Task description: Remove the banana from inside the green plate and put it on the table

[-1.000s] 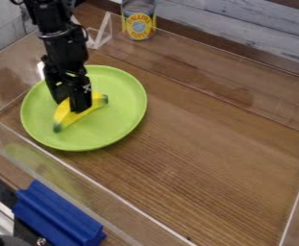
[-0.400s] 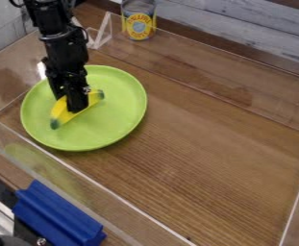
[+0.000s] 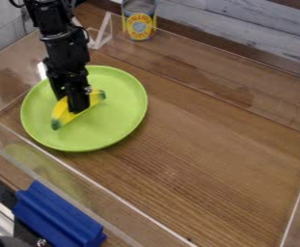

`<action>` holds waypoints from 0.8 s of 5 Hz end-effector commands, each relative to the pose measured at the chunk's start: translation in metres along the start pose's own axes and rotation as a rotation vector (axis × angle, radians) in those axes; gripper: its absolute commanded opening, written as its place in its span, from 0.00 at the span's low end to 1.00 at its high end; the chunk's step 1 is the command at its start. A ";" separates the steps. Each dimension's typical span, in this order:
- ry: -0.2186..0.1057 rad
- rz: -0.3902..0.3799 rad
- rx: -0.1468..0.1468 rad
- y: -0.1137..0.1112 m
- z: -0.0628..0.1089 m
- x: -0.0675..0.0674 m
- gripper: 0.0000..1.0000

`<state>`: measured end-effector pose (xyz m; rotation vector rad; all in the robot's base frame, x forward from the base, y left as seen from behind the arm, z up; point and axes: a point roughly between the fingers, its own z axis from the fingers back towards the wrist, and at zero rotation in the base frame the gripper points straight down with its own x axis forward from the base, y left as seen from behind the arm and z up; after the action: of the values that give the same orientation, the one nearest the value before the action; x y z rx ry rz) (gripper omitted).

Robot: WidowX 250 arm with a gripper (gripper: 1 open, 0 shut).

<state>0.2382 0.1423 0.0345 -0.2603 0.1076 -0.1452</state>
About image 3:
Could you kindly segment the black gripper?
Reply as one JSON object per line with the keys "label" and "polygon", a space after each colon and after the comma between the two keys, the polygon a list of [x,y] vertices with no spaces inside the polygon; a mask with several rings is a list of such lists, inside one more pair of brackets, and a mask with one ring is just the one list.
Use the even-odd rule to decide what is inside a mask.
{"label": "black gripper", "polygon": [[68,110],[77,114],[90,106],[88,72],[88,31],[76,25],[44,24],[40,41],[46,47],[44,64],[56,99],[66,95]]}

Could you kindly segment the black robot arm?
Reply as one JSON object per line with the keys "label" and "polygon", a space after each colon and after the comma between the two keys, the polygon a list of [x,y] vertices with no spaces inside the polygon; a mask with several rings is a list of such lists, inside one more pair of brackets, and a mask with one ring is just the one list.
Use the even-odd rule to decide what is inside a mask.
{"label": "black robot arm", "polygon": [[90,106],[86,63],[90,60],[88,31],[72,22],[73,13],[66,0],[22,0],[40,41],[46,48],[42,60],[56,99],[66,97],[66,108],[80,113]]}

